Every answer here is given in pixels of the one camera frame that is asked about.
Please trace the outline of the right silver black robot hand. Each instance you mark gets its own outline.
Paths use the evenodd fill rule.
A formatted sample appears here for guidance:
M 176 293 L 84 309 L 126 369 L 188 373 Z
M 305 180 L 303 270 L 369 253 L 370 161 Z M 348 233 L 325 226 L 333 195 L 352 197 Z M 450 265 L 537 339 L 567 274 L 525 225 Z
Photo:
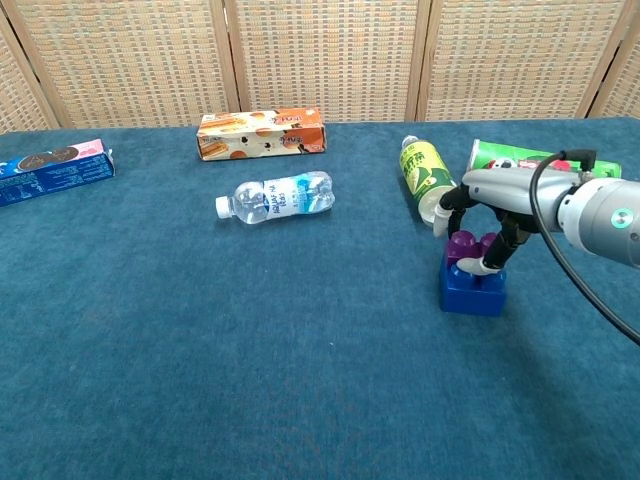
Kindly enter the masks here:
M 457 231 L 457 221 L 464 211 L 478 204 L 491 208 L 501 223 L 501 230 L 485 254 L 458 260 L 458 269 L 476 276 L 497 273 L 530 235 L 540 231 L 529 199 L 533 174 L 532 169 L 526 168 L 471 170 L 458 186 L 441 196 L 434 207 L 436 237 Z

